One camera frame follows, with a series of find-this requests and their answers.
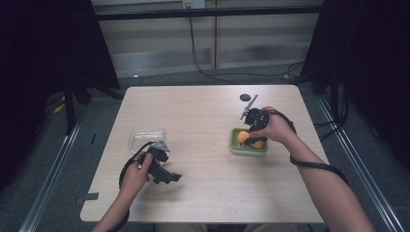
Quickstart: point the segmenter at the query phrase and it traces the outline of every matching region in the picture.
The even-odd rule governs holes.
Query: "forearm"
[[[118,225],[127,214],[134,199],[134,195],[120,191],[93,231],[107,231]]]
[[[324,161],[296,135],[283,145],[295,160]],[[310,197],[331,231],[374,231],[356,195],[337,174],[309,167],[299,167]]]

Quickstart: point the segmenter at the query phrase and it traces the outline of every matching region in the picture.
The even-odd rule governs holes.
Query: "clear plastic container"
[[[165,129],[135,129],[130,134],[128,149],[135,153],[147,142],[165,141]]]

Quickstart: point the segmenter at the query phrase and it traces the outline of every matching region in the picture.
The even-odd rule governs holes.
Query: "wooden table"
[[[147,183],[131,207],[139,222],[323,222],[289,154],[269,141],[265,156],[229,150],[233,128],[248,105],[241,94],[259,95],[252,107],[271,105],[295,123],[299,136],[327,161],[297,87],[224,85],[132,87],[127,91],[89,192],[81,218],[101,219],[118,193],[118,177],[132,155],[127,149],[134,128],[164,128],[171,149],[163,165],[182,174],[169,185]]]

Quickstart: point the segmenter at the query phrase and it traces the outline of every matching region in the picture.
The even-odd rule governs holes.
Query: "person's right hand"
[[[276,110],[271,106],[261,108],[262,112]],[[289,136],[294,136],[295,133],[290,129],[282,117],[278,115],[270,115],[269,123],[265,129],[257,130],[250,133],[250,137],[267,137],[273,141],[284,143]]]

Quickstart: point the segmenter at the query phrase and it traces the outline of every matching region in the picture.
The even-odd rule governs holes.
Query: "gray floor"
[[[208,73],[283,73],[287,65],[264,66],[253,68],[208,71]],[[280,76],[256,76],[251,74],[230,74],[220,78],[238,84],[287,84],[288,80]],[[180,72],[120,79],[122,90],[130,86],[155,85],[213,85],[226,82],[210,79],[198,72]],[[314,123],[326,122],[316,96],[310,91],[309,83],[299,86],[308,112]],[[103,148],[109,136],[121,101],[114,100],[95,90],[88,105],[84,121],[61,170],[58,181],[37,225],[38,231],[88,231],[95,223],[84,222],[79,218],[82,205],[75,204],[77,197],[88,192],[97,169]],[[364,160],[371,175],[391,203],[404,228],[410,228],[410,174],[394,157],[385,141],[373,136],[372,126],[366,117],[351,103],[351,110],[344,126],[356,149]],[[80,111],[84,105],[76,104]],[[11,185],[0,194],[0,231],[17,231],[24,221],[37,193],[39,192],[48,170],[63,143],[66,131],[64,111],[59,114],[46,114],[43,128],[32,147],[32,153],[24,162],[21,170]],[[329,127],[318,129],[317,133],[329,131]],[[345,155],[337,138],[333,135],[322,142],[332,165],[338,167],[347,176],[351,188],[355,191],[377,231],[389,231],[381,218],[357,172]],[[306,225],[299,226],[300,231],[309,231]],[[314,231],[323,231],[323,225],[314,225]],[[152,231],[152,224],[129,222],[123,231]],[[223,227],[221,231],[234,231]]]

